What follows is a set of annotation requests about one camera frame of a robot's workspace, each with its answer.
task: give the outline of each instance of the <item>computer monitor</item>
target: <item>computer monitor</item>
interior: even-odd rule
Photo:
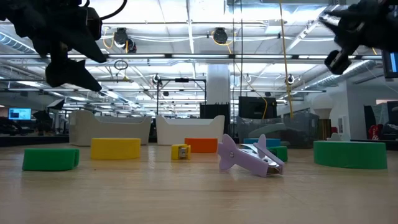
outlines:
[[[8,111],[8,119],[13,120],[30,120],[32,110],[28,108],[10,108]]]
[[[382,51],[384,77],[398,78],[398,53]]]
[[[271,97],[264,98],[268,104],[264,119],[276,118],[276,99]],[[262,119],[265,109],[266,103],[261,97],[239,97],[239,116],[241,118]]]

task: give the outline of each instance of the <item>wooden table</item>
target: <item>wooden table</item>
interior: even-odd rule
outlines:
[[[312,150],[289,149],[285,174],[264,179],[220,172],[216,154],[171,162],[156,145],[130,161],[93,161],[81,148],[76,170],[23,172],[23,148],[0,149],[1,224],[398,223],[394,151],[387,171],[318,166]]]

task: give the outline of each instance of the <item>purple plastic airplane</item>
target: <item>purple plastic airplane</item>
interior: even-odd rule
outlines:
[[[231,137],[224,134],[223,142],[218,143],[220,169],[228,170],[236,164],[261,177],[266,177],[267,174],[283,174],[284,163],[267,150],[266,144],[266,136],[261,135],[258,143],[243,144],[250,147],[251,151],[238,149]]]

